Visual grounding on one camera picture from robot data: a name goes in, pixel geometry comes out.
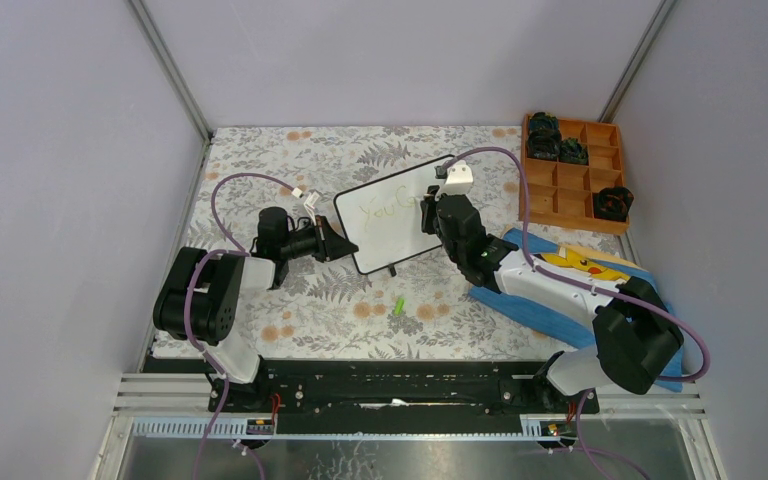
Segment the small black-framed whiteboard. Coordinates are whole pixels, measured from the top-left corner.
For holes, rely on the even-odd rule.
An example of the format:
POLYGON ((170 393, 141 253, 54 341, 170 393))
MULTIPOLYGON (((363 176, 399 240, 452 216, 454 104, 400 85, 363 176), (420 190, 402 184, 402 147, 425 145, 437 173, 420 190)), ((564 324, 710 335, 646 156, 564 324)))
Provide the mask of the small black-framed whiteboard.
POLYGON ((368 275, 441 246, 421 231, 420 201, 427 188, 441 186, 435 167, 452 155, 413 166, 335 195, 333 204, 346 239, 359 251, 357 271, 368 275))

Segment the green marker cap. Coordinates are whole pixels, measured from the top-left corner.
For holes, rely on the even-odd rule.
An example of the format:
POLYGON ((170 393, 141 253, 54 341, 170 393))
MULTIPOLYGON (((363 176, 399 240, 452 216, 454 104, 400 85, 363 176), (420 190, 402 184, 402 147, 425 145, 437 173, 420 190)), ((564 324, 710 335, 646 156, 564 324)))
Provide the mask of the green marker cap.
POLYGON ((405 303, 405 299, 403 297, 399 297, 397 299, 396 304, 395 304, 394 309, 393 309, 393 314, 395 316, 399 316, 399 315, 401 315, 403 313, 404 303, 405 303))

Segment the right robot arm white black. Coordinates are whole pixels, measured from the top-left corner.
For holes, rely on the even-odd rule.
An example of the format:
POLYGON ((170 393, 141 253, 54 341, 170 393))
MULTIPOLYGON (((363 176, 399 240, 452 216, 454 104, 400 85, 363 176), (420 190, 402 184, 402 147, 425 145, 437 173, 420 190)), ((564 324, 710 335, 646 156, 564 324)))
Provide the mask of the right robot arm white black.
POLYGON ((533 396, 543 410, 557 412, 589 388, 615 385, 643 395, 683 346, 681 330, 666 319, 647 281, 593 279, 534 257, 487 233, 466 196, 438 186, 428 188, 420 206, 422 231, 440 239, 473 286, 530 300, 592 330, 594 345, 557 353, 539 371, 533 396))

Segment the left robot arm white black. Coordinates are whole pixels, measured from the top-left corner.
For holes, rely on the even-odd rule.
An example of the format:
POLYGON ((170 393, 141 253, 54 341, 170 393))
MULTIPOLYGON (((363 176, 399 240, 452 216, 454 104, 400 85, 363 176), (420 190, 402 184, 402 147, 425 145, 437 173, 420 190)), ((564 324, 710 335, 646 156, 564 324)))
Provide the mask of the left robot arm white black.
POLYGON ((254 251, 181 248, 156 299, 154 327, 196 348, 214 371, 234 383, 232 398, 248 411, 269 401, 270 385, 258 376, 261 356, 231 334, 240 295, 275 290, 289 263, 320 263, 353 255, 359 247, 338 234, 322 215, 293 221, 281 207, 259 212, 254 251))

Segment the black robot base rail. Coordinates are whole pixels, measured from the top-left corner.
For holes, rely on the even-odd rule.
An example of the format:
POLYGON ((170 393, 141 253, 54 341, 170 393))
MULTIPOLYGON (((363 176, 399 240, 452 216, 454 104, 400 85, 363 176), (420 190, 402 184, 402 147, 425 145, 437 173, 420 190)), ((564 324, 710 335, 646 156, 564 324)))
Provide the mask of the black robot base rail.
POLYGON ((520 434, 523 415, 572 421, 581 400, 565 396, 536 361, 277 360, 228 391, 211 381, 210 412, 258 413, 283 435, 520 434))

